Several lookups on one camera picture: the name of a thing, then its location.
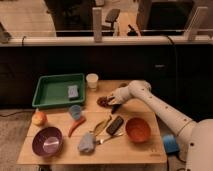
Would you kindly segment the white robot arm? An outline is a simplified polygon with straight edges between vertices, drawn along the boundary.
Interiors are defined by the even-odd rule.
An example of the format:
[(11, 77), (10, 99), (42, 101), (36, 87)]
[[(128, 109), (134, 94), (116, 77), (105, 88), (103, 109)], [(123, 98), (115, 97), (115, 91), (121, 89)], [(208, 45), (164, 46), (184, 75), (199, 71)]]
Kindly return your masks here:
[(213, 171), (213, 119), (196, 122), (151, 93), (145, 80), (133, 80), (127, 86), (116, 88), (109, 95), (109, 104), (124, 104), (130, 99), (143, 101), (188, 145), (185, 171)]

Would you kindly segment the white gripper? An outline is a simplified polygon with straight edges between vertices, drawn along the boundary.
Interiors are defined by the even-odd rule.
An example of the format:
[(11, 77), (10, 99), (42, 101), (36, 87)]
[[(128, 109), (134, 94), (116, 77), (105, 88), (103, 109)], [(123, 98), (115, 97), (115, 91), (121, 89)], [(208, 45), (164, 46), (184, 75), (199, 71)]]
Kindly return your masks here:
[(131, 94), (127, 87), (121, 87), (112, 91), (108, 98), (110, 99), (109, 105), (123, 104), (131, 98)]

